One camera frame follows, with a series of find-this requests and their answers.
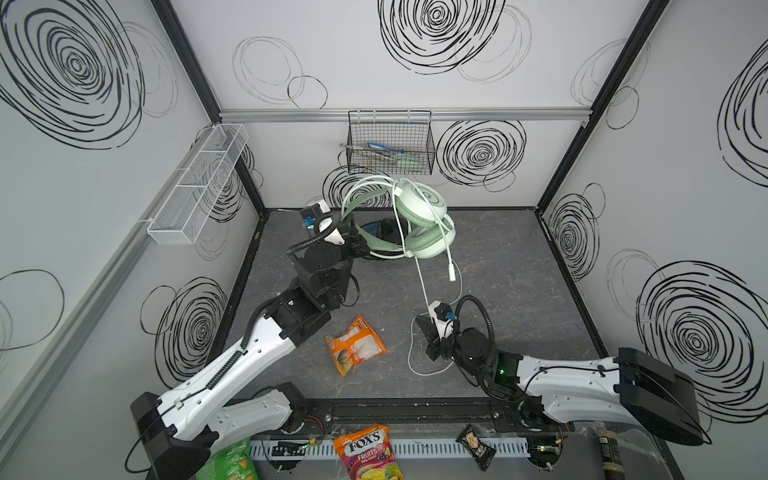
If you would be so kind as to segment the black gaming headphones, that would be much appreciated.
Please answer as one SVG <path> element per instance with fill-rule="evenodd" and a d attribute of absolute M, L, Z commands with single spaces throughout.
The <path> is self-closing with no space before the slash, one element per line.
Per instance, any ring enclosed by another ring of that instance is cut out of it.
<path fill-rule="evenodd" d="M 369 236 L 395 244 L 400 244 L 401 242 L 400 229 L 404 230 L 404 234 L 409 232 L 409 225 L 405 220 L 401 219 L 396 221 L 393 217 L 367 221 L 366 223 L 358 224 L 358 227 L 365 231 Z M 401 249 L 398 249 L 397 252 L 391 252 L 375 249 L 371 246 L 370 242 L 368 242 L 368 245 L 370 247 L 370 253 L 365 256 L 366 260 L 398 260 L 404 257 Z"/>

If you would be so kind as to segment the mint green headphones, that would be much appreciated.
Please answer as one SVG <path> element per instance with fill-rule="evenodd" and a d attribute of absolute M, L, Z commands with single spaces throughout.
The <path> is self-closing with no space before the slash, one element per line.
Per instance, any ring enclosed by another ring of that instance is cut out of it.
<path fill-rule="evenodd" d="M 456 269 L 450 247 L 456 238 L 456 227 L 447 212 L 444 198 L 432 187 L 408 178 L 369 175 L 358 180 L 343 196 L 341 216 L 346 218 L 358 207 L 377 197 L 387 197 L 395 222 L 404 220 L 413 228 L 398 232 L 400 241 L 390 242 L 373 236 L 361 226 L 358 233 L 374 255 L 390 258 L 430 259 L 444 253 L 448 257 L 449 280 L 456 280 Z"/>

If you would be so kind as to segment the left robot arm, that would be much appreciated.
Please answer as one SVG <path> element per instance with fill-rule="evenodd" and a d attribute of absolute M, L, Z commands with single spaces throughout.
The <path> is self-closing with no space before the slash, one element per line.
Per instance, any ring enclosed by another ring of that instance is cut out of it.
<path fill-rule="evenodd" d="M 301 428 L 307 401 L 290 382 L 249 400 L 233 397 L 267 367 L 319 331 L 347 299 L 355 259 L 369 248 L 352 215 L 324 215 L 327 227 L 290 246 L 296 276 L 262 302 L 243 336 L 190 379 L 156 395 L 145 392 L 131 413 L 149 465 L 148 479 L 190 479 L 223 448 L 257 433 Z"/>

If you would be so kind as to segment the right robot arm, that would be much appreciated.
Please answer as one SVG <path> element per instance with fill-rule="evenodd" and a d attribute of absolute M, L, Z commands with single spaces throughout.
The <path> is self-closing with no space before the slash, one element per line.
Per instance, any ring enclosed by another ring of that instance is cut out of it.
<path fill-rule="evenodd" d="M 598 360 L 548 360 L 497 346 L 490 315 L 473 295 L 432 302 L 414 319 L 432 360 L 445 359 L 533 430 L 574 422 L 636 425 L 665 441 L 710 443 L 686 374 L 634 348 Z"/>

